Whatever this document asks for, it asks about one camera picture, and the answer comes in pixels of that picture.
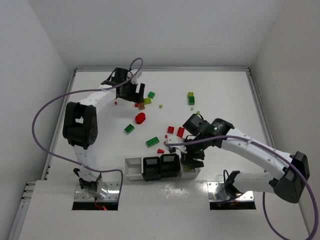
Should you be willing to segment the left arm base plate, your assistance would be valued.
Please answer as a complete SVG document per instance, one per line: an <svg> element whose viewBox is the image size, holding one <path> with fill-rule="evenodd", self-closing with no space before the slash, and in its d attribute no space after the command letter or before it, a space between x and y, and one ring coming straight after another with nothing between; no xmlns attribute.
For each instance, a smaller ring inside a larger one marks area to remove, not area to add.
<svg viewBox="0 0 320 240"><path fill-rule="evenodd" d="M94 202L95 199L98 202L117 202L120 193L120 182L109 181L103 182L98 193L89 193L85 189L80 187L78 183L74 193L74 202Z"/></svg>

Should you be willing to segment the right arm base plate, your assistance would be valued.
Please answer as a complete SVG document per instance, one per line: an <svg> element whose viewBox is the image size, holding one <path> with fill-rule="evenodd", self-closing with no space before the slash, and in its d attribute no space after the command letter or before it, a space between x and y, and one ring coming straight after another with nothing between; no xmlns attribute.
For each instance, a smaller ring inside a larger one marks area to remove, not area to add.
<svg viewBox="0 0 320 240"><path fill-rule="evenodd" d="M245 193L235 193L231 194L227 192L225 183L223 181L208 181L207 182L207 192L209 201L212 203L221 202L251 202L254 201L254 194L252 191L247 191Z"/></svg>

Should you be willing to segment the orange brown lego brick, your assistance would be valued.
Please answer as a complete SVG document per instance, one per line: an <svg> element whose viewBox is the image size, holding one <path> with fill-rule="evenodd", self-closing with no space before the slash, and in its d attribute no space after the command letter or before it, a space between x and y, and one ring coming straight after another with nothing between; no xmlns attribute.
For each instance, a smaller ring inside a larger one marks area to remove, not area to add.
<svg viewBox="0 0 320 240"><path fill-rule="evenodd" d="M143 103L139 103L138 104L138 109L139 110L144 110L145 109L145 105Z"/></svg>

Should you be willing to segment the green upside-down lego brick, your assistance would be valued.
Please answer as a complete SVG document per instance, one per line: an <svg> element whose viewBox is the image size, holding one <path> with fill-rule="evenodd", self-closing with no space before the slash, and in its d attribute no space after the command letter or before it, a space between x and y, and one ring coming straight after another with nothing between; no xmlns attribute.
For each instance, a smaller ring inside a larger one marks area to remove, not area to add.
<svg viewBox="0 0 320 240"><path fill-rule="evenodd" d="M190 106L194 106L195 105L195 97L194 96L189 96L188 97L188 104Z"/></svg>

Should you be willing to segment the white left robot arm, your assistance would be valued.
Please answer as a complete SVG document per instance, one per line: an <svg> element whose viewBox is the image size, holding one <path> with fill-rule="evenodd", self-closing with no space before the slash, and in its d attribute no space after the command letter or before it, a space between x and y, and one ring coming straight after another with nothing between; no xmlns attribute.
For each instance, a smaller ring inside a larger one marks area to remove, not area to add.
<svg viewBox="0 0 320 240"><path fill-rule="evenodd" d="M103 189L102 174L97 169L97 153L94 143L98 138L98 113L117 98L142 103L145 84L138 85L140 70L115 68L99 85L99 90L86 98L70 101L65 108L62 135L72 146L80 168L73 172L78 176L81 189L95 198L100 198Z"/></svg>

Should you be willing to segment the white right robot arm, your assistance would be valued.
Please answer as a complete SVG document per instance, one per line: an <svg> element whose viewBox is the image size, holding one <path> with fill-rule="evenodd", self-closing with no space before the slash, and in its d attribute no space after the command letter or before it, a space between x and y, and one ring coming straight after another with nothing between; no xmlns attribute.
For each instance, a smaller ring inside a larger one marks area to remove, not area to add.
<svg viewBox="0 0 320 240"><path fill-rule="evenodd" d="M232 171L224 180L223 191L235 198L247 191L274 193L282 200L297 204L310 177L307 156L279 151L250 138L234 125L221 118L213 122L197 114L183 124L193 139L185 140L186 153L182 162L190 168L203 167L205 150L217 147L237 154L263 168L260 173Z"/></svg>

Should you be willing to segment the green square lego brick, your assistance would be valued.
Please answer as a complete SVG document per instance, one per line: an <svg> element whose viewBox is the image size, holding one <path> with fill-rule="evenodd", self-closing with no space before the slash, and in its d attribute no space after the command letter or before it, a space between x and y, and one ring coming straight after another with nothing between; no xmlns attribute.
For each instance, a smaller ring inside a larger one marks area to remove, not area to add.
<svg viewBox="0 0 320 240"><path fill-rule="evenodd" d="M124 131L127 133L127 134L130 134L133 130L135 129L135 127L132 125L132 124L129 124L125 127Z"/></svg>

